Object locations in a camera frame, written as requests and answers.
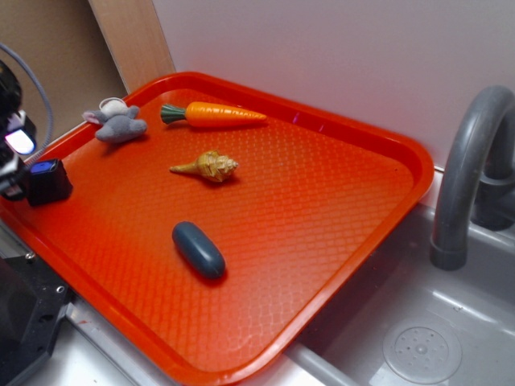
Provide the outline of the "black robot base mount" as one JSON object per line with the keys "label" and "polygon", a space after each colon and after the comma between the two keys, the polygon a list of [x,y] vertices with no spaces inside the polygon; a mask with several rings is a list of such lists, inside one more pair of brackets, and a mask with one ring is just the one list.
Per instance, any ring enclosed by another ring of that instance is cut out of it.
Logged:
{"label": "black robot base mount", "polygon": [[20,385],[51,357],[71,298],[35,253],[1,259],[1,384]]}

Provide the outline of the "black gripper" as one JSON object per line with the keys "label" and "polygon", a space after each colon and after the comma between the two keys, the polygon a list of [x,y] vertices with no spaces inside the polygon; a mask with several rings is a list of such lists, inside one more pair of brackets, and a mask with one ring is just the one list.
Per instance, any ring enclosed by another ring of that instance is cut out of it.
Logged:
{"label": "black gripper", "polygon": [[[18,180],[24,167],[19,155],[32,154],[37,146],[36,128],[21,110],[22,90],[14,73],[1,62],[1,194],[14,187],[18,194]],[[36,162],[30,169],[29,195],[72,194],[73,186],[58,158]]]}

